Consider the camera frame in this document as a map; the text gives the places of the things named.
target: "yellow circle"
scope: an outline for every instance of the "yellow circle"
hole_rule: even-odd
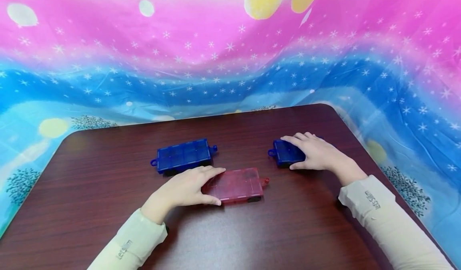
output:
[[[376,164],[382,164],[387,160],[387,154],[384,148],[374,140],[367,141],[367,150]]]
[[[63,135],[68,129],[69,124],[63,119],[58,118],[43,120],[38,127],[38,131],[43,137],[51,139]]]

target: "table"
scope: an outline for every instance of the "table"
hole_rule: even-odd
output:
[[[333,108],[324,104],[78,131],[67,137],[0,240],[4,269],[86,269],[130,214],[166,180],[158,148],[206,137],[215,166],[258,167],[264,200],[191,206],[142,269],[390,269],[370,235],[339,205],[327,171],[292,173],[268,157],[272,141],[310,131],[394,191]]]

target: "fabric backdrop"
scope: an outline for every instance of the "fabric backdrop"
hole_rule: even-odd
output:
[[[459,0],[0,0],[0,234],[74,131],[326,103],[461,267],[460,16]]]

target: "arm sleeve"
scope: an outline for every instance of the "arm sleeve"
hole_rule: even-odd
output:
[[[138,269],[166,236],[164,223],[155,224],[137,209],[99,253],[88,270]]]
[[[339,200],[373,236],[394,269],[453,269],[376,177],[369,176],[341,188]]]

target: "hand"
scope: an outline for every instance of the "hand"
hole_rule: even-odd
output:
[[[289,167],[291,170],[329,170],[339,178],[343,186],[368,177],[354,160],[314,134],[296,133],[293,137],[284,136],[281,139],[297,146],[306,154],[306,160],[292,164]]]
[[[141,212],[153,222],[161,224],[167,213],[177,206],[196,204],[220,206],[221,201],[218,198],[202,194],[201,188],[209,179],[225,170],[213,166],[201,166],[180,173],[155,191],[141,207]]]

